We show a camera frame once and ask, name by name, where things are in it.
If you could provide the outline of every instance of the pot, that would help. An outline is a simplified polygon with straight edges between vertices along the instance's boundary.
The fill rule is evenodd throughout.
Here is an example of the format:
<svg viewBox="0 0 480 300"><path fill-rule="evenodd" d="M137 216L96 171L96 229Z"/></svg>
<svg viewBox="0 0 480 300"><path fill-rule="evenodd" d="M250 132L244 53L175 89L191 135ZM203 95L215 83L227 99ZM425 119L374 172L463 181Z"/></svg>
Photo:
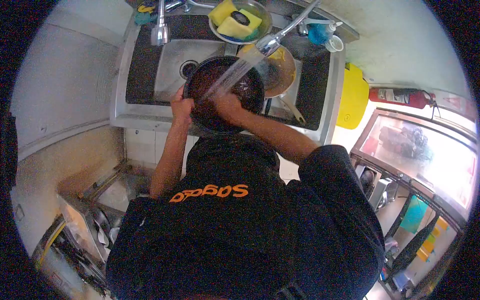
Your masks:
<svg viewBox="0 0 480 300"><path fill-rule="evenodd" d="M251 47L253 45L244 46L238 52L238 56L242 57ZM272 55L257 64L255 69L259 71L264 82L265 98L278 97L288 106L300 124L306 124L305 118L286 95L297 76L295 61L290 51L280 46Z"/></svg>
<svg viewBox="0 0 480 300"><path fill-rule="evenodd" d="M236 134L242 128L232 126L225 122L216 112L213 103L208 99L202 99L211 85L239 58L235 56L215 56L201 62L190 73L183 89L184 98L193 98L195 108L190 117L195 125L214 134ZM264 84L260 74L255 68L251 68L238 83L232 92L239 97L241 106L253 113L260 113L264 103Z"/></svg>

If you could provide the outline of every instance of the sink drain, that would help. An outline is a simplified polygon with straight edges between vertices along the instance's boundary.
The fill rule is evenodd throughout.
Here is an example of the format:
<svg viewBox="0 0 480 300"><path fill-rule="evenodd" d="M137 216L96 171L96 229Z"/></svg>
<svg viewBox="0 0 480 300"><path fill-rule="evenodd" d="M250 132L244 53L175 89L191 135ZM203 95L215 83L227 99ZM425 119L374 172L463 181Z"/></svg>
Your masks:
<svg viewBox="0 0 480 300"><path fill-rule="evenodd" d="M180 76L187 80L193 71L198 67L198 63L194 60L187 60L180 66Z"/></svg>

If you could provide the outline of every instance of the red fire extinguisher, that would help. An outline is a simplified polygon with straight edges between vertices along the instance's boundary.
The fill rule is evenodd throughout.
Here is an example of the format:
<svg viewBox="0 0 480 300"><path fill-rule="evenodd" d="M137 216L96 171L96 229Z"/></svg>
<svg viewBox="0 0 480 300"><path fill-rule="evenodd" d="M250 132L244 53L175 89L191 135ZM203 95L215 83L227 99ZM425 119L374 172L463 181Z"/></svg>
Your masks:
<svg viewBox="0 0 480 300"><path fill-rule="evenodd" d="M370 101L410 106L423 109L425 105L434 107L435 95L414 88L371 88Z"/></svg>

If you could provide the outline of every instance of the spray faucet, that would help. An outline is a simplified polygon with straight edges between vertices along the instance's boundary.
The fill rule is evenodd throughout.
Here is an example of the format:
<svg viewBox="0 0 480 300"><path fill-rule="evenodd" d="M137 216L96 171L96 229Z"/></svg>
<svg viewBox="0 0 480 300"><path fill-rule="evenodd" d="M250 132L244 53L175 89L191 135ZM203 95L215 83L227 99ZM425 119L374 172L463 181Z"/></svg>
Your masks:
<svg viewBox="0 0 480 300"><path fill-rule="evenodd" d="M161 46L170 41L170 28L165 20L165 0L158 1L158 17L156 25L150 33L152 46Z"/></svg>
<svg viewBox="0 0 480 300"><path fill-rule="evenodd" d="M312 1L303 11L299 14L287 27L283 30L279 31L275 35L265 35L262 37L255 46L257 47L258 51L265 56L272 55L278 48L280 48L280 40L283 39L287 33L295 28L303 19L305 19L308 14L320 3L321 0L314 0Z"/></svg>

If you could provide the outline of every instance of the soap dispenser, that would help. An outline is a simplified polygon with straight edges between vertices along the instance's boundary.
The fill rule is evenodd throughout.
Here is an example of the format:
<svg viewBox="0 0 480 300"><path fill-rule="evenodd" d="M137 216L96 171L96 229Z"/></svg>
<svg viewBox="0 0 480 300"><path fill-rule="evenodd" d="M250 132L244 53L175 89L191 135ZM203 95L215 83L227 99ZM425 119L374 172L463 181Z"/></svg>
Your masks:
<svg viewBox="0 0 480 300"><path fill-rule="evenodd" d="M310 25L310 30L308 31L308 39L315 45L325 44L333 36L333 32L338 26L343 24L343 22L336 22L330 24L319 24L314 22L305 22Z"/></svg>

